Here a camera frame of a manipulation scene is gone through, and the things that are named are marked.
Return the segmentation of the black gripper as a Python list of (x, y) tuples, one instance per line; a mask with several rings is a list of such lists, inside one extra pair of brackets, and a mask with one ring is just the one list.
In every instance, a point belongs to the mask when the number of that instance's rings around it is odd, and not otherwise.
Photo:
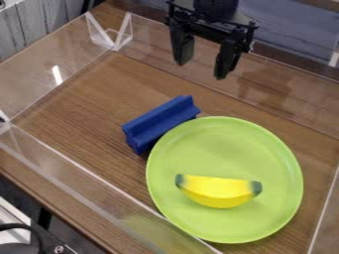
[(213, 75), (216, 80), (234, 70), (241, 53), (252, 49), (257, 23), (238, 10), (240, 0), (192, 0), (186, 6), (166, 0), (165, 25), (169, 29), (173, 60), (184, 65), (193, 56), (194, 38), (220, 45)]

